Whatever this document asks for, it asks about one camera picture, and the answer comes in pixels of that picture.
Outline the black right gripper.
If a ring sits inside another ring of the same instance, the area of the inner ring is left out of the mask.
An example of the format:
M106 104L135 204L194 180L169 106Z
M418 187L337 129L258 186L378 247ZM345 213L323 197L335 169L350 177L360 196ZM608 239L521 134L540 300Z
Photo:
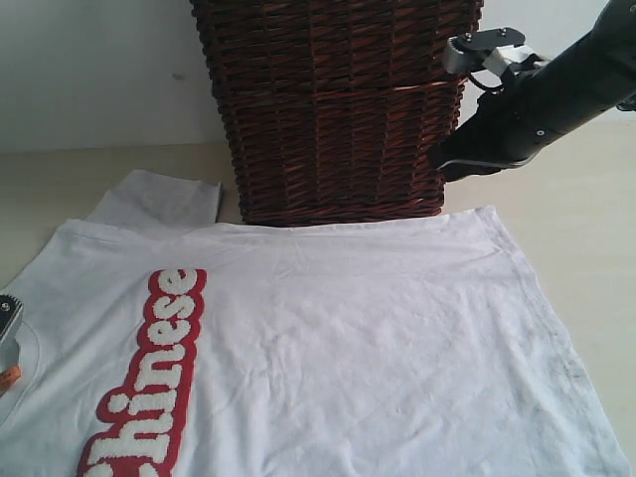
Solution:
M520 74L485 91L473 116L429 149L429 160L445 180L485 176L526 165L557 140L548 116L557 81Z

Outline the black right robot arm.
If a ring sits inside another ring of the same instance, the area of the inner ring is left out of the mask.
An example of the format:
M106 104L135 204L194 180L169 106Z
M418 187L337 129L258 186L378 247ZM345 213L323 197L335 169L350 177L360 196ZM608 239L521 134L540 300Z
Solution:
M635 4L608 2L552 60L502 27L449 38L443 65L483 93L476 112L430 148L431 165L449 182L516 169L608 109L634 110Z

